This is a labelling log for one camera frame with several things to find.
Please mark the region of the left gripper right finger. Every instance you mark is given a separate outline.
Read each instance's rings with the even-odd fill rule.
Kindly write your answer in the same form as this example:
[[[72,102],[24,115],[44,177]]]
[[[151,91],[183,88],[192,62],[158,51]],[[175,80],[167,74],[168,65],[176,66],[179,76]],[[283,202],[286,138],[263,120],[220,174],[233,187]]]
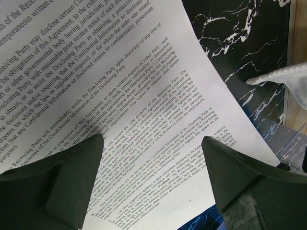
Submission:
[[[212,137],[202,149],[228,230],[305,230],[307,177],[244,155]]]

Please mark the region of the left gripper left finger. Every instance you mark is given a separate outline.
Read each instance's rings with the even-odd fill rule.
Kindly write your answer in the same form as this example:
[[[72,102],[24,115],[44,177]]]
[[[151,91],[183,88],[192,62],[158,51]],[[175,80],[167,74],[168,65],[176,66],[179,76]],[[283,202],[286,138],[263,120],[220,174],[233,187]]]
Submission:
[[[80,230],[104,148],[96,134],[0,175],[2,230]]]

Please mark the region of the blue plastic folder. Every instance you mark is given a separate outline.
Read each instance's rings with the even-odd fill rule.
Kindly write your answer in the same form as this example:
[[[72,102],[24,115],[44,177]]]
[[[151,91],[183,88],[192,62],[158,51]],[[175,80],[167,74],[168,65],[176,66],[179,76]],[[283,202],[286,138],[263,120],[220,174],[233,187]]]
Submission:
[[[280,164],[277,167],[307,175],[307,137],[283,125],[274,125],[265,135],[276,152]],[[226,230],[222,214],[216,204],[182,226],[184,230]]]

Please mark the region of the white printed paper files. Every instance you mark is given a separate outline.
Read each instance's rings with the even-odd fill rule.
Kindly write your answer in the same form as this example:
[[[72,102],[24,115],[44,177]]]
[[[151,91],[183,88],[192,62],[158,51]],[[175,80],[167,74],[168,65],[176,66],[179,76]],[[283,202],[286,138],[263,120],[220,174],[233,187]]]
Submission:
[[[212,206],[205,136],[280,163],[181,1],[1,1],[0,174],[96,134],[83,230],[175,230]]]

